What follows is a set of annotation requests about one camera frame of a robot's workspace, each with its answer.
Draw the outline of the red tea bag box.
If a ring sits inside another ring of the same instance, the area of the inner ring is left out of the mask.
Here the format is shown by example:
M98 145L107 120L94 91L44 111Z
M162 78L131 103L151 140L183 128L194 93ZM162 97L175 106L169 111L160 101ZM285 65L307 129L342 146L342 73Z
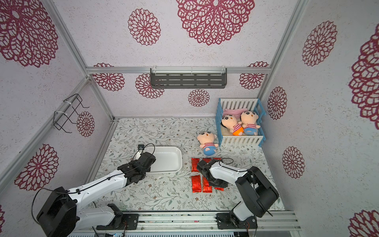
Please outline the red tea bag box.
M205 177L202 178L202 192L212 193L212 187L210 186L209 181Z

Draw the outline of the white plastic storage box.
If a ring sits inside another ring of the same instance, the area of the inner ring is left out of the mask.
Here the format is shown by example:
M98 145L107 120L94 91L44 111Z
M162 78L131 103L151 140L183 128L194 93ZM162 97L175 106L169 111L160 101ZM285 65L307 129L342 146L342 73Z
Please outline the white plastic storage box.
M149 173L175 173L182 168L182 152L177 147L145 147L143 154L151 153L156 157ZM138 152L135 160L140 158L142 152Z

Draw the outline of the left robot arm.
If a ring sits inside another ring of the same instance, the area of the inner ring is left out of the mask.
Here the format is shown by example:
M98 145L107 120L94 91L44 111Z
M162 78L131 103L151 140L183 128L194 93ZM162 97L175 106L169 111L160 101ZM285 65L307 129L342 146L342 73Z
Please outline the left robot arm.
M87 206L112 191L137 184L155 161L153 154L143 152L140 158L119 166L102 178L76 188L52 190L37 215L37 222L48 237L67 237L73 231L89 227L120 228L123 213L115 204L100 208Z

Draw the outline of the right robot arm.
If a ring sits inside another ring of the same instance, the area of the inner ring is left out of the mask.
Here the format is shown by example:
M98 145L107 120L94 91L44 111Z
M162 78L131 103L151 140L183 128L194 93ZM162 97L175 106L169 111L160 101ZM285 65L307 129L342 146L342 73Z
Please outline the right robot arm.
M242 198L229 213L217 213L218 229L257 229L257 219L269 213L279 193L261 170L255 166L244 169L226 165L221 160L201 160L197 170L214 188L235 185Z

